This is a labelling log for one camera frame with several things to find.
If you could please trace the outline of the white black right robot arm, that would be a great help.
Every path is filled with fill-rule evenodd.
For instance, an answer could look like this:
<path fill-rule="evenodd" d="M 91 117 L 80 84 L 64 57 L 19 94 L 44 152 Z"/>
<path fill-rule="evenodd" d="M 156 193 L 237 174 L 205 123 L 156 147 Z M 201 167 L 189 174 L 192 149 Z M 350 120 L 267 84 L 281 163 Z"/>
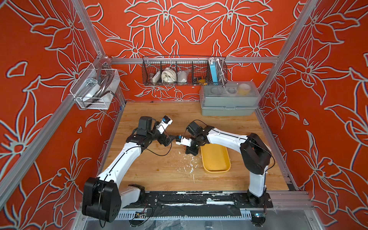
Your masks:
<path fill-rule="evenodd" d="M 257 134 L 236 135 L 213 126 L 201 127 L 195 120 L 187 126 L 186 131 L 190 134 L 186 154 L 196 156 L 199 148 L 206 144 L 217 144 L 240 153 L 250 175 L 247 201 L 256 208 L 265 205 L 266 172 L 273 156 Z"/>

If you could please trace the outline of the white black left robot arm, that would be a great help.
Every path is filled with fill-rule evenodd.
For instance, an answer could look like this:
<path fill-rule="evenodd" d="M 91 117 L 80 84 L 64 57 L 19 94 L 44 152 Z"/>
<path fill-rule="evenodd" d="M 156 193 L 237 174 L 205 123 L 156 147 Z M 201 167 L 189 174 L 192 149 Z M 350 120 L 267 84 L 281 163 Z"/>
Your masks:
<path fill-rule="evenodd" d="M 119 186 L 133 162 L 147 150 L 153 141 L 172 146 L 173 138 L 165 133 L 172 120 L 164 116 L 161 121 L 141 117 L 138 127 L 126 139 L 119 155 L 97 177 L 90 177 L 84 184 L 82 214 L 100 221 L 112 222 L 120 209 L 144 199 L 142 186 L 130 185 L 124 190 Z"/>

